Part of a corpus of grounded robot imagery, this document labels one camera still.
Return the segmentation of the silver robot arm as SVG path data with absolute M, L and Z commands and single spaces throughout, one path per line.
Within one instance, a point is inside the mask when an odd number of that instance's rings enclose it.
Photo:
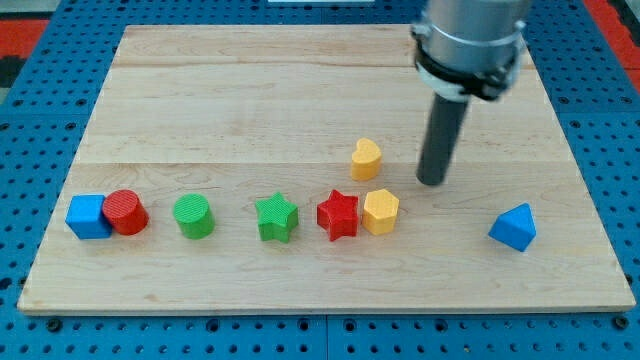
M 411 25 L 421 80 L 453 102 L 498 99 L 516 81 L 530 0 L 429 0 Z

